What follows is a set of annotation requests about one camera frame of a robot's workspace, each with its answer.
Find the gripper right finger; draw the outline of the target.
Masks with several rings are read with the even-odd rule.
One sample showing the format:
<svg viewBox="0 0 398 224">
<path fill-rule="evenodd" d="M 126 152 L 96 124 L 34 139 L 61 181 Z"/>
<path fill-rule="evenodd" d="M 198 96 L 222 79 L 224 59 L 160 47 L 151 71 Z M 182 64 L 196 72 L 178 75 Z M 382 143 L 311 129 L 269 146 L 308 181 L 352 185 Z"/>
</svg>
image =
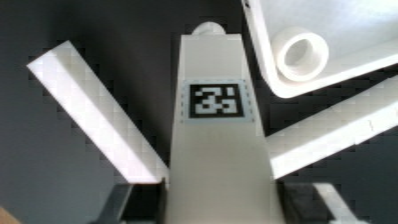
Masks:
<svg viewBox="0 0 398 224">
<path fill-rule="evenodd" d="M 313 186 L 334 216 L 329 224 L 370 224 L 366 221 L 357 219 L 334 185 L 331 183 L 315 183 Z"/>
</svg>

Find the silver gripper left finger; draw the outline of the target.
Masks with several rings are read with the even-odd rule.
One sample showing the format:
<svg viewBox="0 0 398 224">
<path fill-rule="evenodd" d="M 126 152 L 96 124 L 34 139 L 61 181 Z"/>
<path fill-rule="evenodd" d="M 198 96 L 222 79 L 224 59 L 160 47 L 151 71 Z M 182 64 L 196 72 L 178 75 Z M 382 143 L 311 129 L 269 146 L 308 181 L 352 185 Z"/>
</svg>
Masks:
<svg viewBox="0 0 398 224">
<path fill-rule="evenodd" d="M 96 220 L 89 224 L 121 224 L 123 213 L 126 209 L 128 199 L 132 195 L 134 186 L 130 184 L 118 184 L 107 198 L 105 206 Z"/>
</svg>

